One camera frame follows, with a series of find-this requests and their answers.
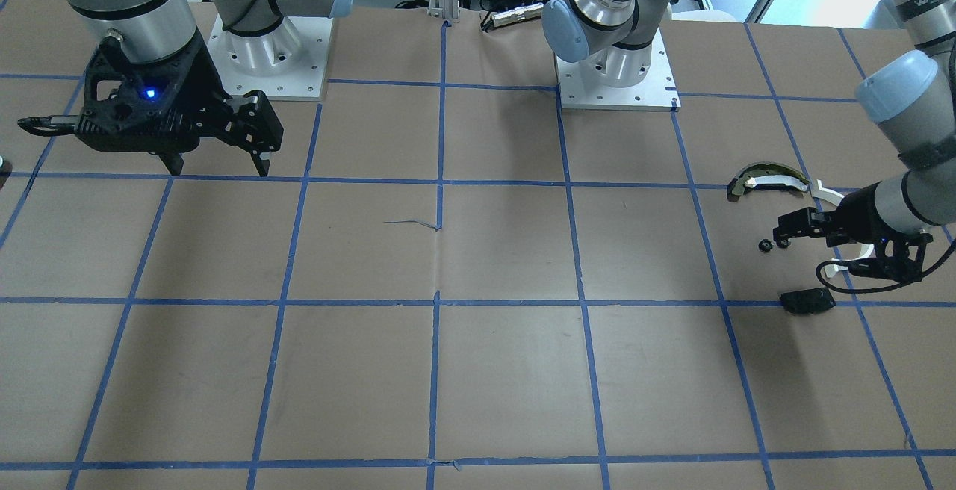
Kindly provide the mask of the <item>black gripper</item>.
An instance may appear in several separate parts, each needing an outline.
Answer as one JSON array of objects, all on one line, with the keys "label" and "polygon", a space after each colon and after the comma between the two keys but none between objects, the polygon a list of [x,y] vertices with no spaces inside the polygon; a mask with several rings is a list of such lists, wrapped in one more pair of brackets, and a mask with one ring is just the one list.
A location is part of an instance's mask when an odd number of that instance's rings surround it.
[{"label": "black gripper", "polygon": [[[238,147],[249,153],[260,177],[269,176],[270,156],[281,149],[284,127],[266,93],[252,90],[242,96],[230,96],[201,31],[195,31],[180,57],[184,58],[182,67],[187,74],[174,102],[180,113],[178,136],[191,149],[202,138],[215,138]],[[184,158],[180,152],[157,152],[155,156],[171,176],[181,176]]]}]

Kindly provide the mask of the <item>black gripper other arm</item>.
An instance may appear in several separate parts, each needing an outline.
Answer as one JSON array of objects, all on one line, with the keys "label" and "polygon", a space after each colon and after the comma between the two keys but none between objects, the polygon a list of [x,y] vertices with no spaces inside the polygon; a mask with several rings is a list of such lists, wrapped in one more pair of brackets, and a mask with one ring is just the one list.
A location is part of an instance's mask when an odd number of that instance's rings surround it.
[{"label": "black gripper other arm", "polygon": [[899,192],[899,184],[871,184],[844,197],[832,211],[802,208],[783,214],[777,219],[772,237],[789,238],[791,242],[796,238],[824,238],[830,248],[848,243],[877,244],[907,238],[908,232],[891,226],[878,211],[880,205],[892,206],[890,199],[878,198],[882,187]]}]

